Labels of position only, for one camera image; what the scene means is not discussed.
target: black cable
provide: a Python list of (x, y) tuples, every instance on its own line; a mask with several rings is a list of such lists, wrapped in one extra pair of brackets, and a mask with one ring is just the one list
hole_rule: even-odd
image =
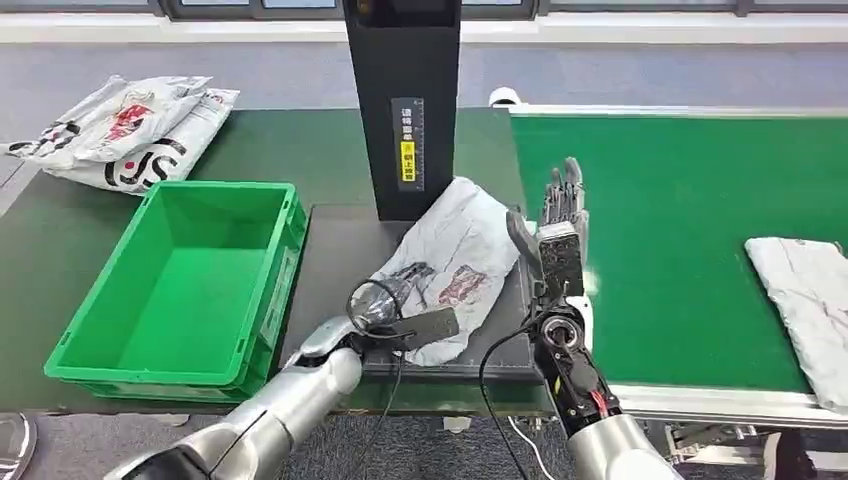
[[(353, 288), (353, 290), (351, 290), (350, 295), (348, 296), (348, 299), (347, 299), (347, 303), (345, 304), (345, 312), (347, 313), (347, 316), (350, 319), (350, 322), (353, 324), (353, 326), (356, 328), (356, 330), (362, 336), (369, 337), (369, 338), (372, 338), (372, 339), (375, 339), (375, 340), (394, 340), (394, 339), (397, 339), (397, 338), (402, 338), (402, 337), (406, 337), (406, 336), (409, 336), (409, 335), (414, 335), (415, 333), (413, 333), (413, 332), (401, 333), (401, 334), (392, 334), (392, 335), (380, 335), (380, 334), (377, 334), (377, 333), (371, 333), (371, 332), (365, 330), (364, 328), (362, 328), (362, 326), (359, 325), (354, 320), (354, 318), (353, 318), (354, 317), (354, 314), (353, 314), (353, 296), (356, 293), (356, 291), (359, 290), (363, 285), (367, 285), (369, 283), (382, 288), (389, 295), (389, 297), (391, 297), (392, 302), (395, 305), (395, 316), (397, 317), (397, 320), (403, 320), (403, 312), (401, 311), (400, 301), (398, 301), (397, 296), (395, 296), (394, 292), (392, 292), (392, 290), (388, 287), (388, 285), (386, 285), (385, 283), (383, 283), (379, 280), (366, 278), (365, 280), (359, 282), (359, 284), (357, 284)], [(353, 466), (351, 466), (351, 468), (348, 470), (348, 472), (342, 477), (342, 479), (350, 478), (351, 475), (356, 474), (359, 471), (359, 469), (362, 468), (362, 465), (365, 462), (365, 457), (368, 455), (368, 452), (374, 446), (374, 440), (377, 438), (377, 434), (380, 433), (380, 427), (383, 426), (383, 420), (386, 419), (386, 416), (388, 415), (389, 410), (392, 408), (392, 403), (394, 402), (395, 394), (397, 393), (398, 387), (400, 386), (400, 379), (401, 379), (401, 376), (403, 374), (403, 354), (401, 354), (400, 356), (398, 356), (396, 358), (397, 358), (397, 375), (395, 377), (395, 384), (392, 387), (392, 391), (391, 391), (391, 393), (389, 393), (389, 400), (386, 402), (386, 408), (383, 409), (383, 413), (380, 414), (380, 418), (377, 420), (377, 425), (375, 425), (374, 428), (372, 429), (371, 437), (366, 441), (365, 448), (362, 450), (362, 453), (359, 455), (359, 458), (356, 460), (356, 462), (353, 464)]]
[(374, 440), (377, 438), (377, 434), (380, 433), (380, 427), (383, 425), (383, 420), (386, 419), (386, 415), (389, 413), (389, 409), (392, 408), (392, 402), (395, 399), (395, 393), (397, 393), (398, 386), (400, 386), (400, 378), (403, 372), (403, 356), (397, 357), (397, 376), (395, 377), (395, 384), (392, 387), (392, 391), (389, 394), (389, 401), (386, 402), (386, 408), (383, 410), (383, 413), (380, 414), (380, 418), (377, 420), (377, 425), (374, 426), (373, 430), (371, 430), (371, 438), (369, 438), (365, 443), (365, 448), (362, 450), (362, 453), (359, 454), (359, 459), (356, 460), (356, 463), (348, 470), (348, 472), (342, 477), (342, 479), (348, 479), (351, 475), (355, 474), (362, 468), (362, 465), (365, 461), (365, 457), (368, 455), (368, 452), (374, 446)]
[[(533, 312), (533, 311), (535, 311), (535, 310), (536, 310), (537, 303), (538, 303), (538, 300), (536, 300), (535, 298), (534, 298), (534, 299), (532, 299), (532, 300), (530, 300), (530, 311), (531, 311), (531, 312)], [(524, 320), (522, 320), (522, 321), (521, 321), (521, 326), (523, 327), (523, 326), (524, 326), (524, 325), (525, 325), (525, 324), (526, 324), (526, 323), (530, 320), (530, 318), (531, 318), (531, 317), (530, 317), (530, 314), (528, 313), (528, 314), (524, 317)]]
[(480, 393), (483, 394), (483, 401), (486, 402), (486, 408), (489, 409), (489, 415), (491, 415), (492, 420), (495, 421), (495, 426), (498, 427), (498, 432), (500, 432), (501, 438), (503, 438), (503, 441), (506, 444), (506, 449), (509, 450), (509, 455), (512, 457), (512, 461), (515, 462), (515, 468), (518, 469), (518, 473), (521, 474), (521, 478), (524, 479), (524, 480), (529, 480), (528, 477), (527, 477), (527, 472), (524, 470), (524, 467), (521, 466), (521, 462), (518, 461), (518, 457), (515, 455), (515, 451), (512, 450), (512, 445), (509, 443), (509, 440), (506, 438), (506, 432), (504, 432), (503, 427), (501, 427), (501, 423), (498, 421), (497, 415), (495, 415), (495, 410), (494, 410), (494, 408), (492, 408), (492, 402), (489, 400), (489, 394), (486, 391), (486, 382), (484, 380), (484, 374), (485, 374), (485, 371), (486, 371), (486, 363), (489, 361), (489, 357), (492, 356), (492, 353), (495, 351), (495, 349), (497, 349), (498, 347), (500, 347), (504, 343), (508, 342), (513, 337), (516, 337), (516, 336), (518, 336), (522, 333), (525, 333), (528, 330), (530, 330), (531, 328), (533, 328), (536, 325), (536, 323), (538, 323), (539, 320), (543, 319), (545, 317), (545, 315), (548, 312), (550, 312), (551, 309), (555, 305), (556, 304), (554, 302), (549, 303), (541, 312), (539, 312), (538, 315), (533, 317), (533, 319), (530, 320), (529, 322), (528, 322), (528, 319), (531, 318), (530, 316), (532, 315), (532, 313), (528, 313), (527, 316), (524, 317), (524, 320), (521, 321), (522, 326), (519, 327), (518, 330), (510, 333), (509, 335), (507, 335), (507, 336), (497, 340), (495, 343), (493, 343), (492, 346), (490, 346), (489, 349), (486, 350), (485, 355), (483, 355), (483, 360), (480, 362), (480, 370), (479, 370), (478, 376), (477, 376), (477, 380), (480, 384)]
[(362, 288), (363, 285), (367, 285), (369, 283), (374, 284), (374, 285), (382, 288), (387, 294), (389, 294), (389, 297), (391, 297), (391, 299), (392, 299), (392, 303), (395, 304), (395, 315), (397, 316), (397, 319), (403, 320), (403, 312), (401, 311), (400, 301), (398, 301), (398, 298), (397, 298), (397, 296), (395, 296), (394, 292), (392, 292), (392, 289), (389, 288), (388, 285), (386, 285), (385, 283), (383, 283), (379, 280), (374, 280), (373, 278), (366, 278), (365, 280), (359, 282), (355, 287), (353, 287), (353, 290), (350, 291), (350, 295), (348, 295), (348, 297), (347, 297), (347, 303), (345, 304), (345, 313), (347, 313), (347, 317), (350, 319), (350, 323), (353, 324), (353, 326), (356, 328), (356, 330), (359, 332), (359, 334), (362, 335), (363, 337), (373, 338), (375, 340), (394, 340), (396, 338), (403, 338), (403, 337), (407, 337), (407, 336), (410, 336), (410, 335), (414, 335), (414, 333), (412, 333), (412, 332), (395, 333), (395, 334), (391, 334), (391, 335), (381, 335), (379, 333), (371, 333), (371, 332), (365, 330), (364, 328), (362, 328), (362, 326), (359, 325), (356, 322), (356, 320), (353, 318), (354, 317), (354, 314), (353, 314), (353, 295), (356, 293), (357, 290)]

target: yellow warning sticker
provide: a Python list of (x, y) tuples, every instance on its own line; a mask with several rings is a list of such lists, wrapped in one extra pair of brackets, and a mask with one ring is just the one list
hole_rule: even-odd
[(415, 181), (415, 142), (400, 142), (400, 179)]

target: gray carpet floor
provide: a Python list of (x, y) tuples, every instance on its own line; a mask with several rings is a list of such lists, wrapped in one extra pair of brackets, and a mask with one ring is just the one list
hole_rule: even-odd
[[(464, 45), (460, 58), (460, 106), (485, 105), (502, 85), (531, 103), (848, 106), (848, 46), (841, 45)], [(110, 74), (213, 75), (213, 85), (242, 90), (237, 106), (243, 109), (357, 104), (346, 45), (2, 45), (0, 65), (0, 142), (33, 138)], [(0, 158), (0, 215), (35, 173)], [(164, 447), (211, 421), (196, 417), (172, 428), (138, 415), (41, 417), (39, 444), (24, 478), (100, 478), (122, 459)], [(328, 419), (294, 453), (286, 478), (341, 478), (374, 422)], [(535, 437), (551, 473), (574, 478), (558, 427), (548, 426)], [(813, 439), (818, 449), (845, 445), (843, 434)], [(513, 440), (532, 478), (540, 478), (529, 448)], [(680, 471), (691, 479), (761, 475), (757, 467), (684, 465)], [(486, 418), (476, 418), (456, 435), (441, 430), (439, 418), (390, 418), (366, 473), (372, 479), (517, 478)]]

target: plastic bag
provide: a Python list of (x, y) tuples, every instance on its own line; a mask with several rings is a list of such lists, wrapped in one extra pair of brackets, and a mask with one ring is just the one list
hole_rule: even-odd
[(51, 169), (120, 160), (174, 128), (203, 97), (210, 79), (154, 77), (129, 82), (109, 77), (38, 140), (0, 145), (0, 151)]
[(144, 195), (162, 180), (185, 180), (233, 109), (238, 90), (210, 88), (164, 137), (128, 157), (109, 163), (78, 161), (72, 169), (45, 168), (62, 178), (106, 190)]
[(372, 278), (423, 276), (401, 307), (406, 317), (452, 307), (459, 334), (406, 353), (416, 365), (441, 365), (462, 353), (483, 325), (518, 260), (506, 230), (506, 207), (467, 178), (456, 177), (406, 232), (392, 258)]

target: crumpled plastic bag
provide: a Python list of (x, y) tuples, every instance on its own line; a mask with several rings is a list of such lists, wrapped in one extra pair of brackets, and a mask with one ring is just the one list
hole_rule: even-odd
[(72, 169), (46, 173), (104, 190), (144, 195), (156, 182), (185, 180), (233, 109), (238, 90), (210, 88), (164, 137), (109, 163), (79, 161)]
[(426, 265), (425, 278), (402, 307), (407, 317), (453, 307), (459, 334), (407, 352), (416, 365), (440, 365), (468, 346), (503, 289), (518, 260), (506, 230), (507, 208), (467, 178), (456, 177), (429, 210), (404, 235), (395, 254), (372, 278), (383, 280)]
[(51, 169), (80, 162), (108, 163), (162, 138), (200, 102), (211, 77), (109, 77), (34, 141), (0, 145), (0, 151)]

